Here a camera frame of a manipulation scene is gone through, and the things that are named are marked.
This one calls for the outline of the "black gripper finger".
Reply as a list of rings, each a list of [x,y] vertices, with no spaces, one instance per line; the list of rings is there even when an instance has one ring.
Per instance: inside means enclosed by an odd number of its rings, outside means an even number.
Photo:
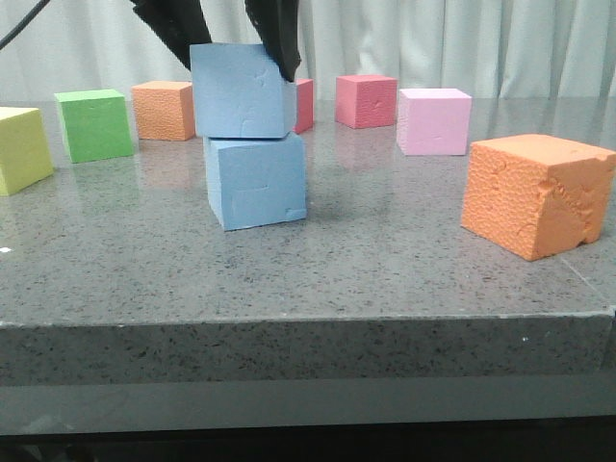
[[[190,47],[212,42],[198,0],[133,1],[133,11],[187,70]]]
[[[245,0],[245,11],[266,52],[288,82],[301,63],[297,44],[298,0]]]

